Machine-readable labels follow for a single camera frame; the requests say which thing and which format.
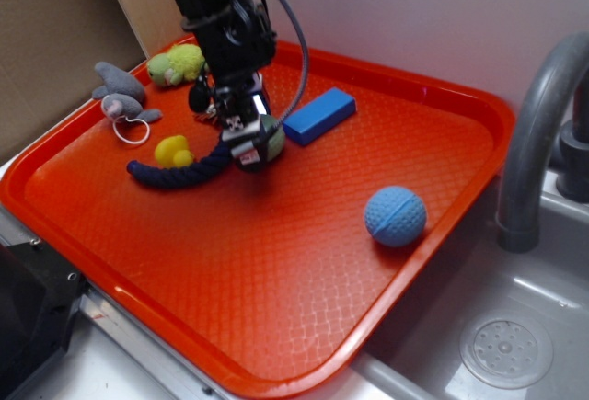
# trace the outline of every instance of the drain strainer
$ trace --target drain strainer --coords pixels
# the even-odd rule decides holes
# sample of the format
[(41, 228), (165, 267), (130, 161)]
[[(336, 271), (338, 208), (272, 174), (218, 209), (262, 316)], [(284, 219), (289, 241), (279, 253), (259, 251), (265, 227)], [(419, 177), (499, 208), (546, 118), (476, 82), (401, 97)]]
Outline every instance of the drain strainer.
[(496, 388), (525, 388), (552, 364), (552, 342), (536, 320), (493, 311), (469, 322), (460, 337), (460, 355), (472, 374)]

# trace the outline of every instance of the gray plush toy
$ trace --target gray plush toy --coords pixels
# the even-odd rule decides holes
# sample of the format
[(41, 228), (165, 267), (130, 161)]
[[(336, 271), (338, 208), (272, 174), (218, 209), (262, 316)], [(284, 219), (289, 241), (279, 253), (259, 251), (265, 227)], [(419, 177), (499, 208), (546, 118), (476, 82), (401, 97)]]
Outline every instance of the gray plush toy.
[(162, 118), (159, 109), (144, 110), (136, 99), (124, 94), (109, 94), (102, 98), (102, 111), (111, 121), (119, 117), (153, 122)]
[(128, 72), (106, 62), (97, 63), (94, 66), (94, 70), (104, 82), (103, 86), (97, 87), (92, 92), (94, 99), (101, 99), (109, 94), (124, 94), (136, 99), (140, 103), (144, 102), (144, 86)]

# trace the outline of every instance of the plush toy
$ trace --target plush toy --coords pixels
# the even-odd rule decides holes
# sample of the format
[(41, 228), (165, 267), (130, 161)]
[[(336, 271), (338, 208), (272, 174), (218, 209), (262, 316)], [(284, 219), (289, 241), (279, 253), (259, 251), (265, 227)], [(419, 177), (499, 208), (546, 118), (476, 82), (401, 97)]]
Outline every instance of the plush toy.
[(158, 86), (177, 86), (196, 80), (205, 65), (201, 48), (195, 44), (177, 44), (150, 59), (147, 72)]
[(111, 121), (120, 117), (153, 122), (162, 118), (159, 109), (144, 110), (136, 99), (124, 94), (110, 94), (102, 98), (102, 111)]
[(189, 166), (194, 162), (188, 140), (183, 135), (170, 136), (162, 140), (154, 152), (156, 161), (164, 168)]
[(109, 94), (124, 94), (140, 103), (144, 102), (144, 86), (128, 72), (106, 62), (97, 63), (94, 70), (104, 82), (103, 86), (94, 89), (92, 92), (94, 99), (101, 99)]

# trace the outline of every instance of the blue textured ball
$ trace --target blue textured ball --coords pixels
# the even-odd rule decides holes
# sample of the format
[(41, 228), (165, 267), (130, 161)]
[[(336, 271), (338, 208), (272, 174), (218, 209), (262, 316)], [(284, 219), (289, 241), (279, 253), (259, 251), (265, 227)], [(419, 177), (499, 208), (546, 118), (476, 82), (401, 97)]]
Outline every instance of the blue textured ball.
[(385, 246), (405, 246), (423, 231), (427, 212), (422, 199), (403, 187), (380, 189), (366, 204), (364, 223)]

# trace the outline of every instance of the rope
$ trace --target rope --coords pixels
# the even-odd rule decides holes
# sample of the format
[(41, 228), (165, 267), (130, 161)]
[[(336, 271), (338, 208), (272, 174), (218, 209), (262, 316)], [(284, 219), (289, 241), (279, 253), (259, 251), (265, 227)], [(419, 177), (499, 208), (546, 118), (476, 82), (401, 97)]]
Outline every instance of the rope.
[(220, 174), (233, 161), (229, 146), (221, 141), (213, 151), (189, 166), (158, 168), (131, 161), (127, 171), (141, 184), (158, 189), (182, 189), (198, 186)]

